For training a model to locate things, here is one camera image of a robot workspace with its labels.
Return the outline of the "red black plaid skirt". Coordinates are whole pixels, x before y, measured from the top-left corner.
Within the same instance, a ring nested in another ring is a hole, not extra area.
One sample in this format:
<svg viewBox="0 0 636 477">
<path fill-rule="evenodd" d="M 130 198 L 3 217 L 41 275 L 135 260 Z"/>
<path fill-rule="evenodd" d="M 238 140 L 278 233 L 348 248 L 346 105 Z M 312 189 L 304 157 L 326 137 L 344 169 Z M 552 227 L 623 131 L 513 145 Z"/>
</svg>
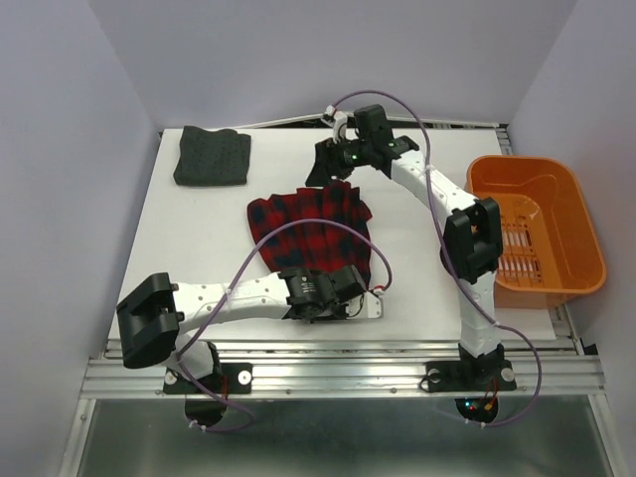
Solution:
<svg viewBox="0 0 636 477">
<path fill-rule="evenodd" d="M 273 194 L 251 201 L 246 207 L 249 231 L 255 242 L 273 230 L 295 221 L 311 224 L 279 232 L 261 249 L 260 256 L 271 271 L 305 267 L 332 272 L 347 265 L 357 267 L 366 283 L 371 282 L 368 222 L 371 210 L 361 199 L 361 190 L 337 181 L 325 188 L 299 188 L 292 194 Z M 328 220 L 328 225 L 316 220 Z"/>
</svg>

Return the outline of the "dark grey dotted skirt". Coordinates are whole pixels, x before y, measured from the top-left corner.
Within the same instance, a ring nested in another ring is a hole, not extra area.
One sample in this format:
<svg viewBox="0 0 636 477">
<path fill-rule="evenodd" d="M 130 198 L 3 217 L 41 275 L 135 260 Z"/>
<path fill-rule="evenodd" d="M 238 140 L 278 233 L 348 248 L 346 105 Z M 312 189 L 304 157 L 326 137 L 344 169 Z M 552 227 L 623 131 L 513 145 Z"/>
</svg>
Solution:
<svg viewBox="0 0 636 477">
<path fill-rule="evenodd" d="M 250 163 L 251 136 L 233 129 L 208 131 L 185 126 L 180 157 L 173 172 L 183 187 L 244 186 Z"/>
</svg>

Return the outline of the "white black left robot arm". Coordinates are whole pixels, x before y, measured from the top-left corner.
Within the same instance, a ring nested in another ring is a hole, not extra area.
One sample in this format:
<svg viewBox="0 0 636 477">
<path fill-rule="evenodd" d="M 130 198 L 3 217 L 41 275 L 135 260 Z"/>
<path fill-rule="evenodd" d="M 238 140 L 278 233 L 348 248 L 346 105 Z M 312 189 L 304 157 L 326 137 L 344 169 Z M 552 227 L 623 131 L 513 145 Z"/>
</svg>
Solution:
<svg viewBox="0 0 636 477">
<path fill-rule="evenodd" d="M 190 384 L 208 392 L 220 383 L 222 369 L 195 333 L 211 324 L 369 319 L 381 316 L 382 306 L 348 265 L 335 272 L 293 267 L 236 284 L 178 283 L 166 272 L 154 273 L 118 303 L 116 315 L 125 368 L 177 371 L 184 364 Z"/>
</svg>

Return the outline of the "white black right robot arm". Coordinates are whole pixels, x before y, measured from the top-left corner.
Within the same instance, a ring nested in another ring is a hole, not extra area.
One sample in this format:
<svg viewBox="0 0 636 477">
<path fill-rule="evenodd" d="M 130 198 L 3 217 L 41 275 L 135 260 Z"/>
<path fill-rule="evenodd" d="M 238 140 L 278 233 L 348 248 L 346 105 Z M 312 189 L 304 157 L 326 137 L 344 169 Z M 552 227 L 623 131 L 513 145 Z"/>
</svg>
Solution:
<svg viewBox="0 0 636 477">
<path fill-rule="evenodd" d="M 408 136 L 396 136 L 378 104 L 354 113 L 356 136 L 347 136 L 348 116 L 330 105 L 322 120 L 332 136 L 316 143 L 308 187 L 325 187 L 370 166 L 411 192 L 431 213 L 440 259 L 457 283 L 461 330 L 457 364 L 460 382 L 479 388 L 493 376 L 490 361 L 504 357 L 494 320 L 494 282 L 503 253 L 500 209 L 479 199 L 436 170 L 430 152 Z"/>
</svg>

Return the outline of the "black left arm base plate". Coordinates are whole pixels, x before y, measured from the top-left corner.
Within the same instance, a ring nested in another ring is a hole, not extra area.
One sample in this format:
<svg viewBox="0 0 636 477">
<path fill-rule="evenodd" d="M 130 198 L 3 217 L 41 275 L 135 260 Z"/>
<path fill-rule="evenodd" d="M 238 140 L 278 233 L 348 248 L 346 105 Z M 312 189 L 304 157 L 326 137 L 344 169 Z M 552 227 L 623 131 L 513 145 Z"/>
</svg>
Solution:
<svg viewBox="0 0 636 477">
<path fill-rule="evenodd" d="M 221 364 L 221 370 L 199 379 L 207 390 L 219 395 L 249 395 L 253 366 L 248 362 Z M 168 396 L 202 395 L 204 392 L 177 372 L 167 370 L 162 392 Z"/>
</svg>

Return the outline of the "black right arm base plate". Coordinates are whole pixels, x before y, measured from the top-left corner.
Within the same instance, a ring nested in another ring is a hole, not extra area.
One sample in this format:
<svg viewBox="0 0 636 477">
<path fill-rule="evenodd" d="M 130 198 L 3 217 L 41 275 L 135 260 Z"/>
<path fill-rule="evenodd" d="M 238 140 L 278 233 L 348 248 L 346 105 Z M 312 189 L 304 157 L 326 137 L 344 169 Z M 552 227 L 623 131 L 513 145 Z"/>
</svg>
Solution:
<svg viewBox="0 0 636 477">
<path fill-rule="evenodd" d="M 485 368 L 465 360 L 430 361 L 424 366 L 419 388 L 430 394 L 485 393 L 492 391 L 494 385 L 500 392 L 517 389 L 512 365 L 507 360 Z"/>
</svg>

